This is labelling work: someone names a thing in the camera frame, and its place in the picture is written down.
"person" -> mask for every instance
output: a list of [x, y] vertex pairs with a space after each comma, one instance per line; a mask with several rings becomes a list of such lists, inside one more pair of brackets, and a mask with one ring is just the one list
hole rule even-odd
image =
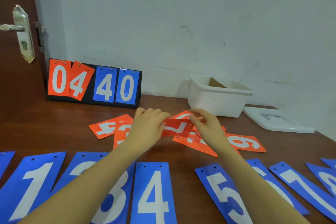
[[[309, 223], [231, 147], [216, 116], [191, 109], [190, 120], [203, 140], [223, 160], [254, 224]], [[124, 171], [161, 137], [171, 115], [160, 109], [138, 108], [127, 139], [105, 158], [23, 218], [20, 224], [90, 223], [104, 198]]]

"white storage box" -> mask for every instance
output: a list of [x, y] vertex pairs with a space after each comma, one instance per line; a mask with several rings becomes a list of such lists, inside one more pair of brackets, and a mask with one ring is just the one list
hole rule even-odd
[[208, 86], [210, 77], [189, 76], [188, 103], [191, 108], [203, 108], [216, 116], [239, 117], [247, 99], [254, 93], [246, 86], [224, 79], [216, 79], [227, 88]]

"wooden table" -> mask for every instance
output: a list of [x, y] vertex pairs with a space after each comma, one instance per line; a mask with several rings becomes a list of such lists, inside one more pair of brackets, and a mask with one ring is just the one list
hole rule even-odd
[[[160, 108], [172, 115], [189, 108], [187, 99], [150, 95], [142, 95], [140, 106]], [[88, 126], [126, 113], [134, 117], [135, 110], [47, 100], [23, 111], [20, 116], [0, 125], [0, 151], [16, 151], [0, 180], [0, 186], [6, 182], [25, 156], [67, 151], [58, 180], [76, 152], [111, 151], [114, 136], [97, 140]], [[267, 167], [285, 161], [326, 191], [305, 166], [305, 162], [325, 166], [320, 161], [321, 157], [336, 158], [334, 141], [317, 132], [299, 134], [269, 131], [258, 126], [244, 113], [239, 118], [220, 117], [219, 120], [222, 125], [225, 125], [228, 133], [255, 136], [267, 150], [264, 154], [240, 150], [243, 158], [259, 158]], [[226, 223], [194, 171], [195, 168], [214, 162], [220, 164], [219, 158], [176, 143], [172, 141], [172, 137], [166, 137], [159, 140], [138, 161], [169, 162], [179, 224]], [[307, 219], [311, 223], [333, 223], [287, 185], [284, 184], [284, 186], [309, 210], [311, 215], [307, 216]]]

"keyhole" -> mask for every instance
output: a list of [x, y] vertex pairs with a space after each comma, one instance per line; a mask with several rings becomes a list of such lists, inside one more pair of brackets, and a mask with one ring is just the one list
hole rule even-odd
[[26, 41], [21, 41], [21, 44], [22, 44], [23, 50], [27, 51], [28, 50], [27, 42]]

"door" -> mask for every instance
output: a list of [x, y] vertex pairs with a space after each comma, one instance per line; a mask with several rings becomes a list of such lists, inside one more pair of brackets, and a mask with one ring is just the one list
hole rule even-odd
[[2, 27], [0, 30], [0, 122], [10, 120], [23, 109], [45, 99], [47, 70], [44, 52], [40, 51], [38, 31], [34, 23], [38, 22], [35, 0], [0, 0], [0, 25], [15, 24], [13, 9], [16, 5], [22, 7], [28, 14], [35, 59], [32, 63], [28, 63], [21, 53], [17, 33], [3, 31], [8, 28]]

